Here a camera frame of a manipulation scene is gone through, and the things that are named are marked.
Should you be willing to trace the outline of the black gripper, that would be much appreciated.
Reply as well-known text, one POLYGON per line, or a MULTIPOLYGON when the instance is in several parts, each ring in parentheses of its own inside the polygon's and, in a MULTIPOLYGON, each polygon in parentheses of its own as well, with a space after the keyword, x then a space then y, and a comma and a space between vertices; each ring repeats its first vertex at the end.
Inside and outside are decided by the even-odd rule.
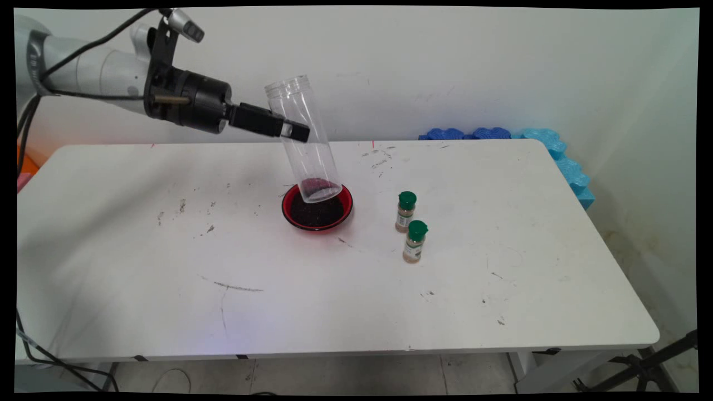
POLYGON ((183 71, 180 76, 180 95, 189 103, 178 108, 178 124, 209 134, 220 134, 228 124, 237 129, 271 138, 286 138, 305 144, 310 127, 275 114, 264 107, 246 102, 232 105, 230 84, 183 71))

